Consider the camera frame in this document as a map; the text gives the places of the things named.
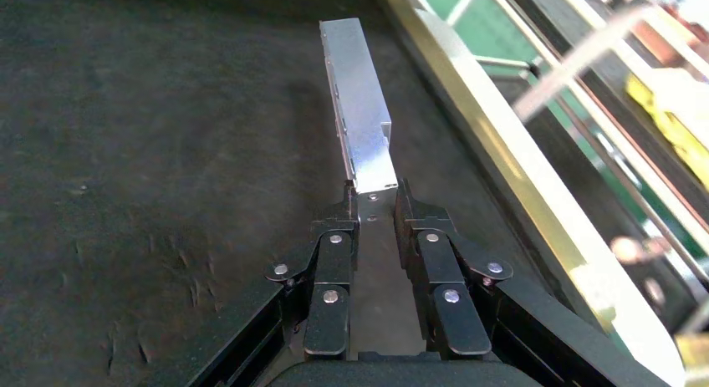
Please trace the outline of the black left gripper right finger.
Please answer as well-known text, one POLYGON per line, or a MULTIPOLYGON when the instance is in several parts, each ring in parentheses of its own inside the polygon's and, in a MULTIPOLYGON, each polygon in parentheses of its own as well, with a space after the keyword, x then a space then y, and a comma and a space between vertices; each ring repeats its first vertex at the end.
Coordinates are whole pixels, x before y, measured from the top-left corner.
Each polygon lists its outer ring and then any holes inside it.
POLYGON ((463 237, 446 209, 417 200, 406 179, 397 187, 394 221, 427 351, 442 357, 490 353, 492 342, 471 288, 511 278, 512 266, 463 237))

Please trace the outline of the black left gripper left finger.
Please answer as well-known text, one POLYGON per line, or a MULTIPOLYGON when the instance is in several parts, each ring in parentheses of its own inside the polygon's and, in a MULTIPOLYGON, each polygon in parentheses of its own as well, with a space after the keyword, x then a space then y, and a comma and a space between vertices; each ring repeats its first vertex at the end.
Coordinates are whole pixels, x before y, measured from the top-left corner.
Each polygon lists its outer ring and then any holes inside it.
POLYGON ((305 322, 306 356, 345 356, 349 347, 349 301, 360 222, 353 181, 341 201, 309 224, 307 241, 275 260, 264 277, 283 286, 283 303, 305 322))

